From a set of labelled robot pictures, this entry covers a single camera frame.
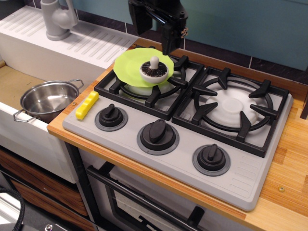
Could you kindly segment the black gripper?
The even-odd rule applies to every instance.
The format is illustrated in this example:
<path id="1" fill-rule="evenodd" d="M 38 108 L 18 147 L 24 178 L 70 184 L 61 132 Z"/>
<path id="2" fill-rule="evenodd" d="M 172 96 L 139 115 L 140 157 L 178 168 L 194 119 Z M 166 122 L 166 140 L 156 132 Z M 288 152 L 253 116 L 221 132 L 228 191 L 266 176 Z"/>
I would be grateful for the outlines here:
<path id="1" fill-rule="evenodd" d="M 130 17 L 138 35 L 153 27 L 153 20 L 161 26 L 163 55 L 180 48 L 186 33 L 188 13 L 179 0 L 130 0 Z"/>

